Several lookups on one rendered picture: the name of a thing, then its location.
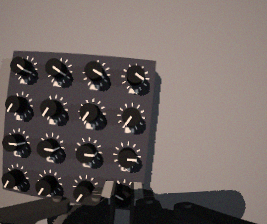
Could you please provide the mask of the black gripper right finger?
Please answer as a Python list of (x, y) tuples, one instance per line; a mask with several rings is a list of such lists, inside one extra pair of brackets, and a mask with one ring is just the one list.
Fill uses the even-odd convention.
[(151, 190), (142, 189), (141, 182), (131, 182), (130, 224), (174, 223), (256, 224), (190, 202), (176, 203), (174, 210), (163, 209)]

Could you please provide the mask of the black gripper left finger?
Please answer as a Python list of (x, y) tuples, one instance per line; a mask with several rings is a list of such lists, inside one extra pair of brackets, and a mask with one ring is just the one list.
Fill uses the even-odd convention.
[(2, 207), (0, 224), (36, 224), (47, 218), (47, 224), (114, 224), (115, 194), (116, 181), (106, 181), (104, 188), (95, 188), (81, 205), (73, 206), (66, 197), (52, 196)]

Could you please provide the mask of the dark grey knob box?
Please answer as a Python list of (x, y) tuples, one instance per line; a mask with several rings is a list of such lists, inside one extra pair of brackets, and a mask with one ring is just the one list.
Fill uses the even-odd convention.
[(10, 68), (3, 189), (81, 204), (117, 181), (115, 209), (130, 210), (131, 182), (144, 185), (156, 61), (14, 51)]

